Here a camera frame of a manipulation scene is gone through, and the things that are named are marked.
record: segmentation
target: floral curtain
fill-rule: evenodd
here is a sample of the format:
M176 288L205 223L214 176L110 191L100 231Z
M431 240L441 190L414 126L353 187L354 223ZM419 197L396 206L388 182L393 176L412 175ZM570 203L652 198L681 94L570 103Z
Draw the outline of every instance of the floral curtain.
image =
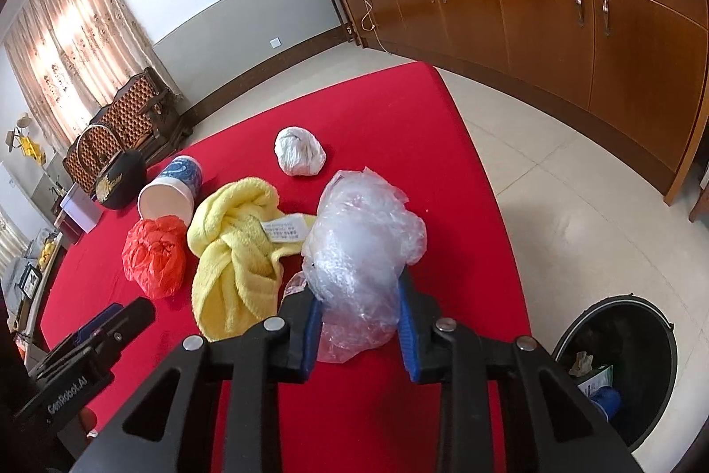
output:
M20 230L6 218L0 209L0 275L16 257L21 257L30 242Z
M62 154L143 68L177 93L122 0L27 0L5 47L34 118Z

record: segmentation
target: gold emblem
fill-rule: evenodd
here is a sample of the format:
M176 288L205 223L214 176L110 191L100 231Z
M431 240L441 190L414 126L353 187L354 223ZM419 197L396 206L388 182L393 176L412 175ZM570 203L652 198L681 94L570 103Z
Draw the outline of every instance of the gold emblem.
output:
M116 185L121 182L121 179L123 179L123 175L118 175L114 180L109 180L109 176L104 175L96 185L96 197L100 203L109 198Z

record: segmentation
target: clear plastic bag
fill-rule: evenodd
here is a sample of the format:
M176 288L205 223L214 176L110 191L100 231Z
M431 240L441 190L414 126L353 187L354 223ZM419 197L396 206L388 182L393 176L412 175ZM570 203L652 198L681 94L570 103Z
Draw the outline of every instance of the clear plastic bag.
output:
M317 175L325 164L325 151L307 129L286 127L276 136L274 151L286 175Z
M425 223L407 201L369 169L340 171L325 187L302 251L302 274L325 306L318 361L344 363L395 333L398 277L426 250Z

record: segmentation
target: yellow towel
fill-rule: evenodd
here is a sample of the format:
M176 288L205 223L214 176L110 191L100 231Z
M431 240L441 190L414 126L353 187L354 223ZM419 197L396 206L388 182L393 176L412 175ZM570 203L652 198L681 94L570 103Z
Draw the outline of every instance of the yellow towel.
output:
M276 314L283 278L281 257L300 252L302 242L272 243L262 221L284 216L278 193L265 180L247 177L223 186L197 207L187 232L199 257L192 284L197 326L210 341L242 335ZM308 225L314 217L305 215Z

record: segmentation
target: metal screw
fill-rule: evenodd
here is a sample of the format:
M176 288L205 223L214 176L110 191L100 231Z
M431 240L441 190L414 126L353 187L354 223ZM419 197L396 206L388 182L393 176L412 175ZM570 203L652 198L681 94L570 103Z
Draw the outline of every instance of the metal screw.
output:
M202 337L200 337L199 335L190 335L189 337L184 338L184 341L182 342L182 348L185 351L196 351L203 344L204 339L202 339Z
M457 326L458 324L455 322L455 319L451 319L451 317L441 317L441 319L436 321L437 330L443 331L444 333L455 331Z
M267 331L280 331L286 326L286 322L281 317L268 317L264 321L264 329Z
M522 351L534 351L537 348L537 341L534 337L524 335L517 337L517 346L522 349Z

